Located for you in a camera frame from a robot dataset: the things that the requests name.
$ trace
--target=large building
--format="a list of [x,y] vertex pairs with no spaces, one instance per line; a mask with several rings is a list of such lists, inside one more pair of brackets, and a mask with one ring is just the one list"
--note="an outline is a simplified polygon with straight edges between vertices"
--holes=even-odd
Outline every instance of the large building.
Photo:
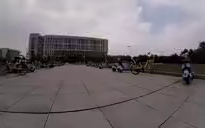
[[107,55],[108,40],[91,37],[40,35],[32,33],[29,37],[29,58],[61,57],[61,56],[93,56]]
[[13,60],[20,55],[20,51],[9,48],[0,48],[0,59]]

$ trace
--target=paved plaza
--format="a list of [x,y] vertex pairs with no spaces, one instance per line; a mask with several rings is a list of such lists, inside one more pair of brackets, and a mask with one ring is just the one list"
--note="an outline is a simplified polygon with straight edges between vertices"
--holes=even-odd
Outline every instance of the paved plaza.
[[2,78],[0,128],[205,128],[205,80],[83,65]]

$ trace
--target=overcast sky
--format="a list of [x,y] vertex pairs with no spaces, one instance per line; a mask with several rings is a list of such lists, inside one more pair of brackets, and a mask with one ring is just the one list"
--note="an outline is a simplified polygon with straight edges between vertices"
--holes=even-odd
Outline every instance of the overcast sky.
[[205,0],[0,0],[0,47],[25,53],[32,32],[107,38],[110,54],[170,54],[205,40]]

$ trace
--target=rider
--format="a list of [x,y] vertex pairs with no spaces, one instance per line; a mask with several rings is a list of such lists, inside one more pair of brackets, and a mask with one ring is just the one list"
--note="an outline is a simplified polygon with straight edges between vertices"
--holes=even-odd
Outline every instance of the rider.
[[124,68],[124,66],[123,66],[123,64],[122,64],[122,60],[121,60],[120,57],[118,58],[118,64],[119,64],[122,68]]
[[181,56],[183,57],[182,60],[182,71],[188,68],[188,71],[191,73],[191,60],[190,60],[190,53],[188,50],[185,50],[181,53]]

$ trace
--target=curb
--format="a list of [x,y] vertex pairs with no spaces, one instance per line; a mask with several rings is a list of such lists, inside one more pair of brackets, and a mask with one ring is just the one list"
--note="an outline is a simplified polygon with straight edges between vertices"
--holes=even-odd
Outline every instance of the curb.
[[[153,71],[151,74],[160,74],[160,75],[169,75],[169,76],[177,76],[181,77],[181,73],[177,72],[161,72],[161,71]],[[195,79],[202,79],[205,80],[205,75],[204,74],[195,74]]]

